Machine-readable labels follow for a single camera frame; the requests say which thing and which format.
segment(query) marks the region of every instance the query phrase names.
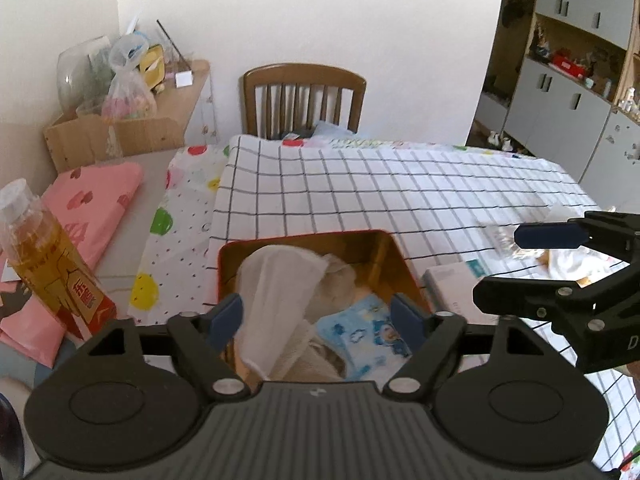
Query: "red box on shelf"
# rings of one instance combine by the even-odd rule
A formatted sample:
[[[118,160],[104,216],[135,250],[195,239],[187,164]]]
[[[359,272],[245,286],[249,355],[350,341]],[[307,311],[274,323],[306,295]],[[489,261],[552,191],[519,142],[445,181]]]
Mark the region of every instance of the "red box on shelf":
[[[579,80],[584,79],[586,70],[583,67],[576,65],[574,62],[571,62],[564,56],[555,54],[554,58],[551,60],[551,64]]]

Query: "green dot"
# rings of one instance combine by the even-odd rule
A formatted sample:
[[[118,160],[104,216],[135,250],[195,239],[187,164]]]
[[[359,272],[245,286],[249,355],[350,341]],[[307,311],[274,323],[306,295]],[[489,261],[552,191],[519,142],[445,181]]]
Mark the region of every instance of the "green dot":
[[[164,236],[174,226],[174,219],[168,211],[162,207],[158,208],[151,222],[151,232],[155,235]]]

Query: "beige cloth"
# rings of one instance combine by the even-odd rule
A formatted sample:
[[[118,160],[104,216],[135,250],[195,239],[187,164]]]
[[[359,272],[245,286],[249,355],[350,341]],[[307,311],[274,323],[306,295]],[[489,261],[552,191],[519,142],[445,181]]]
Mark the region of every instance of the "beige cloth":
[[[354,270],[332,254],[320,257],[290,246],[256,251],[238,270],[242,362],[262,380],[340,381],[344,363],[322,344],[314,324],[348,308],[355,290]]]

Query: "beverage bottle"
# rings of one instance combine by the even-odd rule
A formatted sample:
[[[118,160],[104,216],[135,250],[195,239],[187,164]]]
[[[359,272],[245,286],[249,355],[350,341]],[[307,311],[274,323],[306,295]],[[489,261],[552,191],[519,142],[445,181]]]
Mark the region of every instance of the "beverage bottle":
[[[0,190],[0,246],[18,276],[75,336],[89,339],[116,317],[113,301],[23,178]]]

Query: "blue cloth on chair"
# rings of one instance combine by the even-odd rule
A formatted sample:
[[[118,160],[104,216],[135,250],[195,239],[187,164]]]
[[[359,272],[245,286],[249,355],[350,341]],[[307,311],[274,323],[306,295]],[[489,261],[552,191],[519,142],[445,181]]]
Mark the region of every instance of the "blue cloth on chair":
[[[346,364],[346,381],[376,381],[381,388],[410,352],[391,325],[389,309],[375,294],[348,309],[322,317],[318,336]]]

